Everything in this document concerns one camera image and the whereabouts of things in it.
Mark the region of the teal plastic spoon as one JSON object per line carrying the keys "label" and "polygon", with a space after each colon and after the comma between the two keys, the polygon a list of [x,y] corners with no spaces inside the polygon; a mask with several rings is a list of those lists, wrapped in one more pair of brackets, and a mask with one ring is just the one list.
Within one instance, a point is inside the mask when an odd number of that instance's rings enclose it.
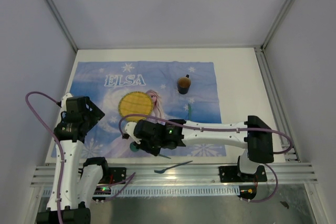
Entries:
{"label": "teal plastic spoon", "polygon": [[[138,152],[140,150],[140,148],[137,146],[137,144],[135,142],[132,142],[132,143],[130,143],[130,150],[133,151],[133,152]],[[171,159],[170,157],[165,156],[163,154],[158,154],[158,156]]]}

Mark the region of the dark teal plastic fork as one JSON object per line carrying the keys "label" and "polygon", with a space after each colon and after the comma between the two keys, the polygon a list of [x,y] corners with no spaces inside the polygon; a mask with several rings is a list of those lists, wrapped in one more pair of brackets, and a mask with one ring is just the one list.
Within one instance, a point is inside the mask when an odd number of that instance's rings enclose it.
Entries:
{"label": "dark teal plastic fork", "polygon": [[192,161],[187,161],[187,162],[183,162],[183,163],[179,163],[179,164],[176,164],[176,165],[173,165],[173,166],[170,166],[170,167],[167,167],[167,168],[164,168],[164,169],[161,169],[161,170],[154,170],[154,172],[156,174],[164,174],[166,171],[168,171],[169,169],[173,169],[173,168],[177,168],[177,167],[180,167],[180,166],[183,166],[183,165],[187,165],[189,163],[191,163]]}

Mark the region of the yellow woven round plate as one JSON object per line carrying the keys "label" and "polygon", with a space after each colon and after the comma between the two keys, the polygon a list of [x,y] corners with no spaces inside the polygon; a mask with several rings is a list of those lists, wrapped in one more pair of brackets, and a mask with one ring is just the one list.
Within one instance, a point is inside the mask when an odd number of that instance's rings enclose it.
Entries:
{"label": "yellow woven round plate", "polygon": [[153,101],[148,94],[134,91],[121,98],[118,111],[121,117],[130,114],[141,114],[142,116],[130,116],[125,119],[128,122],[138,122],[146,119],[144,115],[151,115],[153,107]]}

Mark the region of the blue pink Elsa cloth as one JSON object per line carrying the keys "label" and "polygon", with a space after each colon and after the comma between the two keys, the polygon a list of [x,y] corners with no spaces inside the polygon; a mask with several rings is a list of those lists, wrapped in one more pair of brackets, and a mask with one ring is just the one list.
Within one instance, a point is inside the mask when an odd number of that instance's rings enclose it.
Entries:
{"label": "blue pink Elsa cloth", "polygon": [[[187,94],[179,94],[177,80],[190,76]],[[151,117],[164,120],[188,120],[187,104],[192,107],[191,121],[220,123],[220,106],[214,65],[211,62],[80,62],[70,93],[88,96],[105,116],[87,134],[82,158],[148,157],[144,151],[130,150],[130,141],[118,129],[121,116],[118,105],[123,96],[140,91],[153,101]]]}

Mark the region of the teal plastic knife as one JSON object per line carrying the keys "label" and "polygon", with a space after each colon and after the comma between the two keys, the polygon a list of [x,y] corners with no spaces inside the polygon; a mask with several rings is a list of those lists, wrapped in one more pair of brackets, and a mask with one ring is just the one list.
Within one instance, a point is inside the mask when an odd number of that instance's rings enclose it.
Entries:
{"label": "teal plastic knife", "polygon": [[189,103],[187,104],[187,109],[188,109],[188,120],[191,121],[191,119],[192,119],[192,107]]}

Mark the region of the brown paper cup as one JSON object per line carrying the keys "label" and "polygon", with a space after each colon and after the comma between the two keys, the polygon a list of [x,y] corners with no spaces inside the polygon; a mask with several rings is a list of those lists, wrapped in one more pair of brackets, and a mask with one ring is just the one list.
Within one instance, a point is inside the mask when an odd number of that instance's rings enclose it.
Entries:
{"label": "brown paper cup", "polygon": [[187,74],[177,80],[177,90],[179,94],[187,94],[191,86],[190,76]]}

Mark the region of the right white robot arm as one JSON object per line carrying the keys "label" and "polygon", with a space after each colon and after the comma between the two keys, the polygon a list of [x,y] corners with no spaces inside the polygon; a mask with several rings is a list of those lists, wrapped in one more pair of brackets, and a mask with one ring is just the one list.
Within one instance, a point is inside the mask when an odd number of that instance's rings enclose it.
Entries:
{"label": "right white robot arm", "polygon": [[198,144],[233,146],[243,149],[237,157],[235,174],[240,180],[254,179],[261,164],[274,162],[271,128],[259,117],[231,124],[209,124],[182,119],[128,122],[122,133],[138,150],[158,156],[162,149],[174,150]]}

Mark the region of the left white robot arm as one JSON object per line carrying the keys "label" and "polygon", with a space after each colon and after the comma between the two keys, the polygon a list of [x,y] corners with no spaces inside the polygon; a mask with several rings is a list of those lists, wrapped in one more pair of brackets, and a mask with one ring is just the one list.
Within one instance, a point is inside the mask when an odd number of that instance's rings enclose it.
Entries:
{"label": "left white robot arm", "polygon": [[88,158],[79,167],[87,133],[104,117],[89,97],[66,93],[60,120],[54,128],[56,168],[46,210],[37,223],[90,223],[90,204],[98,183],[106,182],[110,170],[104,157]]}

